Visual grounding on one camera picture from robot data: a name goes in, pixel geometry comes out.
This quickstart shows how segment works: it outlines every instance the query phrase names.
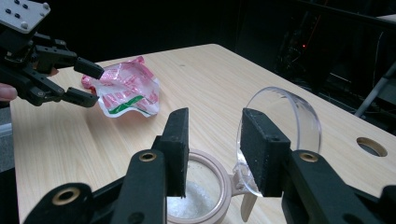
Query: green stripe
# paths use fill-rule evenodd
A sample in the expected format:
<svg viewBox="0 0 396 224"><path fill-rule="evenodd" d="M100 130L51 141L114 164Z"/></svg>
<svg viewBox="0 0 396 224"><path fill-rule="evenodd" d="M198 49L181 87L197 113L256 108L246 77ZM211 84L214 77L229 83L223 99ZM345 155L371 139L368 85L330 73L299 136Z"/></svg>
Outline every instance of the green stripe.
<svg viewBox="0 0 396 224"><path fill-rule="evenodd" d="M132 98L130 101L128 101L125 104L119 105L116 108L112 109L112 110L108 110L108 113L110 114L117 114L120 113L122 110L131 107L131 105L136 104L138 101L140 101L141 99L143 99L142 95L138 95L134 98Z"/></svg>

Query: transparent plastic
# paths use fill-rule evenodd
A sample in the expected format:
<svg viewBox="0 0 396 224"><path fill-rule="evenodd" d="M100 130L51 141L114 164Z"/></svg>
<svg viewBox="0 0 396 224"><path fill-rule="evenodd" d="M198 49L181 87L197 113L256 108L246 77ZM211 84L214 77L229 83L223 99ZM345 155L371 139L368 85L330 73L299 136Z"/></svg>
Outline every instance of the transparent plastic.
<svg viewBox="0 0 396 224"><path fill-rule="evenodd" d="M99 96L99 106L109 118L128 111L138 111L146 118L160 110L160 81L144 65L144 58L115 63L105 67L102 77L83 75L81 83Z"/></svg>
<svg viewBox="0 0 396 224"><path fill-rule="evenodd" d="M195 219L208 214L219 201L218 183L218 178L208 167L198 161L189 161L186 198L168 197L168 215L181 219Z"/></svg>
<svg viewBox="0 0 396 224"><path fill-rule="evenodd" d="M267 87L257 92L246 108L264 113L290 140L290 149L304 149L319 153L321 127L314 108L303 98L278 87ZM240 149L242 120L236 137L235 172L251 193L262 197Z"/></svg>

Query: screw hole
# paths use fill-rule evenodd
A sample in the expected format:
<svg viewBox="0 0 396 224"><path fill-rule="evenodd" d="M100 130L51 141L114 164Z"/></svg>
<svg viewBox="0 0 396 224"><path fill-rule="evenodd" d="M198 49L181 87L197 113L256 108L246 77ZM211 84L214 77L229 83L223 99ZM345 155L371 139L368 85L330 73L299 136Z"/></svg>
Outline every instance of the screw hole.
<svg viewBox="0 0 396 224"><path fill-rule="evenodd" d="M140 155L139 160L141 161L154 161L157 158L157 155L154 153L144 153Z"/></svg>
<svg viewBox="0 0 396 224"><path fill-rule="evenodd" d="M52 198L52 203L55 205L65 205L73 202L80 194L77 188L62 189Z"/></svg>
<svg viewBox="0 0 396 224"><path fill-rule="evenodd" d="M315 155L313 155L313 154L310 154L310 153L306 153L306 152L300 153L300 158L301 158L303 161L309 161L309 162L316 162L316 161L318 161L318 157L317 157L317 156L315 156Z"/></svg>

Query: plastic bag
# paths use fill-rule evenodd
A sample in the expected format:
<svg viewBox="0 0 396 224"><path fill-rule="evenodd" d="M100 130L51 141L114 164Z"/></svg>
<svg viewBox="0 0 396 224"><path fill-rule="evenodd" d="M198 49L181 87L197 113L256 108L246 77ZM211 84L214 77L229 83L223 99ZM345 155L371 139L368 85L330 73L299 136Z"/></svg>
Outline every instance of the plastic bag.
<svg viewBox="0 0 396 224"><path fill-rule="evenodd" d="M145 117L158 113L160 82L144 65L142 56L104 69L100 80L84 75L81 83L99 96L106 116L116 118L131 110Z"/></svg>

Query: clear plastic cup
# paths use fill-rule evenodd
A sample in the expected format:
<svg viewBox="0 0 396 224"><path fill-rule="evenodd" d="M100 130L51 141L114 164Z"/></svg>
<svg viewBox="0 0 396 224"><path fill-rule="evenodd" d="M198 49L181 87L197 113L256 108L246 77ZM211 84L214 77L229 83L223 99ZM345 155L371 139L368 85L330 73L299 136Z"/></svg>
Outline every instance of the clear plastic cup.
<svg viewBox="0 0 396 224"><path fill-rule="evenodd" d="M289 138L290 149L304 149L319 153L320 122L314 108L303 98L277 87L267 87L257 92L246 108L264 113ZM237 164L234 171L242 176L244 188L262 197L240 149L241 125L242 120L236 137Z"/></svg>
<svg viewBox="0 0 396 224"><path fill-rule="evenodd" d="M188 166L186 197L168 197L168 216L181 219L203 217L219 201L219 180L213 171L198 161L189 161Z"/></svg>

